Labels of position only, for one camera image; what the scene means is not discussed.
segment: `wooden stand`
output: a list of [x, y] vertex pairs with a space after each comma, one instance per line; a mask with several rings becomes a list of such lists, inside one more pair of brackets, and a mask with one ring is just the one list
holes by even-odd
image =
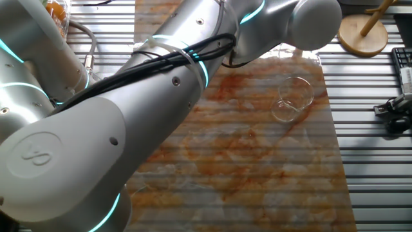
[[384, 0], [382, 5], [367, 10], [368, 15], [351, 15], [342, 20], [338, 38], [347, 51], [355, 55], [372, 57], [381, 52], [388, 44], [388, 32], [379, 19], [390, 5], [397, 0]]

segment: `glass cup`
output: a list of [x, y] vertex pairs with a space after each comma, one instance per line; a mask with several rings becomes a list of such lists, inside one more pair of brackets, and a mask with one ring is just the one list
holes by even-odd
[[281, 122], [292, 122], [314, 101], [315, 93], [310, 83], [301, 77], [289, 77], [278, 88], [279, 97], [270, 109]]
[[317, 50], [314, 51], [302, 51], [289, 44], [280, 44], [276, 47], [279, 50], [279, 58], [291, 58], [291, 57], [302, 57], [303, 59], [309, 59], [312, 62], [322, 65], [321, 58]]

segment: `orange food in jar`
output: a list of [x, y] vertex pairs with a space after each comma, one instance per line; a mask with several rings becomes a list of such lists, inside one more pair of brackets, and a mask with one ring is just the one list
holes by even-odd
[[56, 16], [60, 19], [60, 21], [63, 21], [66, 18], [66, 12], [64, 11], [63, 6], [61, 6], [58, 2], [53, 1], [52, 3], [48, 3], [46, 10], [51, 16]]

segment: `round wooden base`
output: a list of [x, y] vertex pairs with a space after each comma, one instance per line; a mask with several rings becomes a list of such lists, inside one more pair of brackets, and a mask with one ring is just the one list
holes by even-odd
[[350, 15], [342, 20], [338, 38], [347, 51], [355, 55], [372, 57], [381, 52], [388, 44], [388, 32], [378, 21], [367, 36], [360, 32], [371, 18], [368, 15]]

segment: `metal grating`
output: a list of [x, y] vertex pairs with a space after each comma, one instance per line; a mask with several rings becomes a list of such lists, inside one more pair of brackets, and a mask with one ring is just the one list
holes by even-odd
[[[73, 0], [72, 19], [96, 34], [95, 71], [107, 77], [132, 52], [135, 0], [82, 6], [98, 2], [101, 1]], [[156, 6], [162, 0], [152, 2]], [[370, 59], [355, 57], [340, 46], [337, 38], [319, 50], [359, 231], [412, 231], [412, 131], [397, 139], [390, 137], [372, 108], [400, 94], [389, 54], [392, 48], [404, 46], [393, 20], [397, 13], [410, 14], [412, 6], [392, 6], [384, 16], [389, 44], [380, 55]], [[150, 14], [142, 12], [138, 16], [141, 38], [161, 24], [145, 24], [145, 19], [152, 17]], [[86, 34], [70, 29], [68, 43], [83, 59], [91, 41]]]

